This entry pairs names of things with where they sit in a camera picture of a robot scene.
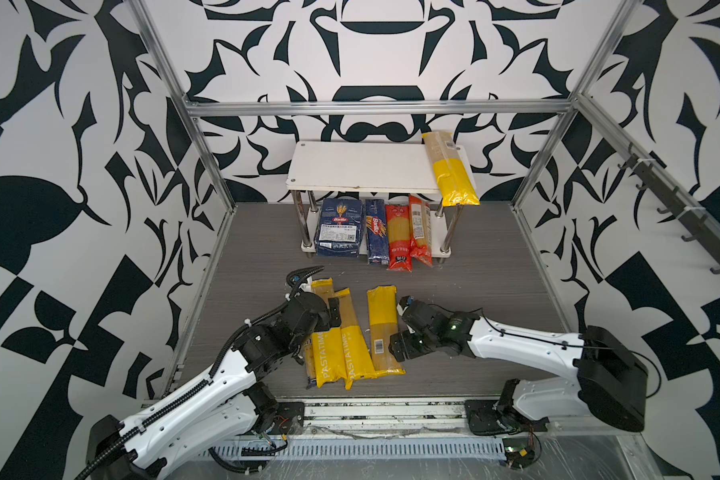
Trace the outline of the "yellow spaghetti bag narrow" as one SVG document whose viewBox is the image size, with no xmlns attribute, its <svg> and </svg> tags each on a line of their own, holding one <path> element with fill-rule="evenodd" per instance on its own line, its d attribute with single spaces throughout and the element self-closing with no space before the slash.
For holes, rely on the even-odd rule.
<svg viewBox="0 0 720 480">
<path fill-rule="evenodd" d="M 391 336 L 399 332 L 396 293 L 395 286 L 379 286 L 367 292 L 370 353 L 378 377 L 405 374 L 401 364 L 389 351 Z"/>
</svg>

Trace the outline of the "dark blue Barilla pasta bag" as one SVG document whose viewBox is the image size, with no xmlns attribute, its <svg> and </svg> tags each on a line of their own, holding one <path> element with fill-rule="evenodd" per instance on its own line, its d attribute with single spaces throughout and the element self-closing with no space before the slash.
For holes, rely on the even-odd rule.
<svg viewBox="0 0 720 480">
<path fill-rule="evenodd" d="M 359 199 L 324 200 L 314 235 L 317 255 L 357 257 L 363 238 L 363 221 L 363 203 Z"/>
</svg>

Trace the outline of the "red spaghetti bag labelled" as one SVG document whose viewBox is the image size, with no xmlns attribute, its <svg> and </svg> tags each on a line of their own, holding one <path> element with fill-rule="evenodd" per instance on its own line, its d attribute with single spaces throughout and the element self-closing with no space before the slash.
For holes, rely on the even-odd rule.
<svg viewBox="0 0 720 480">
<path fill-rule="evenodd" d="M 409 197 L 410 218 L 410 254 L 414 259 L 431 267 L 432 262 L 432 233 L 430 225 L 430 207 L 421 199 Z"/>
</svg>

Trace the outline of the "blue Barilla spaghetti box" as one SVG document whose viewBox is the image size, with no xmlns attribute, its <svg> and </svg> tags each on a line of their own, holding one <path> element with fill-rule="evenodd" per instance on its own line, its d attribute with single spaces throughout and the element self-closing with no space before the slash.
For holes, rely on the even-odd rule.
<svg viewBox="0 0 720 480">
<path fill-rule="evenodd" d="M 385 203 L 380 199 L 366 199 L 364 212 L 368 263 L 388 266 L 390 255 Z"/>
</svg>

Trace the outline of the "yellow Pastatime bag barcode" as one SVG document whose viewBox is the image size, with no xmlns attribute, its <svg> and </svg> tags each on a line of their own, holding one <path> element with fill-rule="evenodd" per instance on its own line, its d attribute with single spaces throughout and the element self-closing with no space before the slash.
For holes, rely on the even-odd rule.
<svg viewBox="0 0 720 480">
<path fill-rule="evenodd" d="M 447 131 L 422 134 L 427 157 L 445 207 L 478 206 L 480 200 L 452 135 Z"/>
</svg>

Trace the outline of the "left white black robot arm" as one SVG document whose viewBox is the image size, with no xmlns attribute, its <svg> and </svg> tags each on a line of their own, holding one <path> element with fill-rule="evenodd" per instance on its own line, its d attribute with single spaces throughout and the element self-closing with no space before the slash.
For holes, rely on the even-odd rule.
<svg viewBox="0 0 720 480">
<path fill-rule="evenodd" d="M 264 384 L 313 333 L 341 323 L 339 303 L 298 291 L 238 328 L 214 363 L 170 395 L 90 431 L 80 479 L 165 479 L 203 451 L 233 436 L 264 434 L 279 404 Z"/>
</svg>

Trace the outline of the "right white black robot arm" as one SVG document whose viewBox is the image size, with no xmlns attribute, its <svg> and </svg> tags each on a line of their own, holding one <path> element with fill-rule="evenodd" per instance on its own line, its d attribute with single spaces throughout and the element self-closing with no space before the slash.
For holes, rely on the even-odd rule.
<svg viewBox="0 0 720 480">
<path fill-rule="evenodd" d="M 627 432 L 645 427 L 649 371 L 607 329 L 553 333 L 498 323 L 480 312 L 448 311 L 403 297 L 397 312 L 405 330 L 389 351 L 399 362 L 442 352 L 450 357 L 503 360 L 549 373 L 505 382 L 498 400 L 468 400 L 470 432 L 496 436 L 545 430 L 553 417 L 592 416 Z"/>
</svg>

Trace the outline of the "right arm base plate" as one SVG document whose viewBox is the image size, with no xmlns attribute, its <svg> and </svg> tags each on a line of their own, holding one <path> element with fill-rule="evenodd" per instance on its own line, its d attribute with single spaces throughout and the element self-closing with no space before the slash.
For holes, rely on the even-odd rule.
<svg viewBox="0 0 720 480">
<path fill-rule="evenodd" d="M 466 400 L 465 415 L 469 431 L 477 436 L 546 432 L 549 419 L 531 420 L 500 400 Z"/>
</svg>

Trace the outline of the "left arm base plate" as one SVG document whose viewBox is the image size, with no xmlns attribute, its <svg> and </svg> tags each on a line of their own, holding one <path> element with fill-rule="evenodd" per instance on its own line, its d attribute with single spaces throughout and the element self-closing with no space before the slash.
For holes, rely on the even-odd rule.
<svg viewBox="0 0 720 480">
<path fill-rule="evenodd" d="M 266 433 L 276 436 L 297 435 L 303 431 L 305 403 L 302 401 L 280 402 Z"/>
</svg>

